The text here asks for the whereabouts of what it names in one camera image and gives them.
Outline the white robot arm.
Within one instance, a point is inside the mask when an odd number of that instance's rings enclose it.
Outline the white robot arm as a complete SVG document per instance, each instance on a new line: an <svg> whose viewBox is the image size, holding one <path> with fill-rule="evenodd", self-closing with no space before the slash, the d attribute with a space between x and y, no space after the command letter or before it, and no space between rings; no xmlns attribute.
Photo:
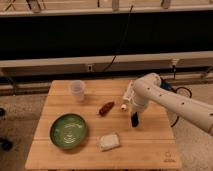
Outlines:
<svg viewBox="0 0 213 171"><path fill-rule="evenodd" d="M143 113L152 100L213 136L213 105L167 91L161 84L162 79L156 73L146 74L133 82L132 114Z"/></svg>

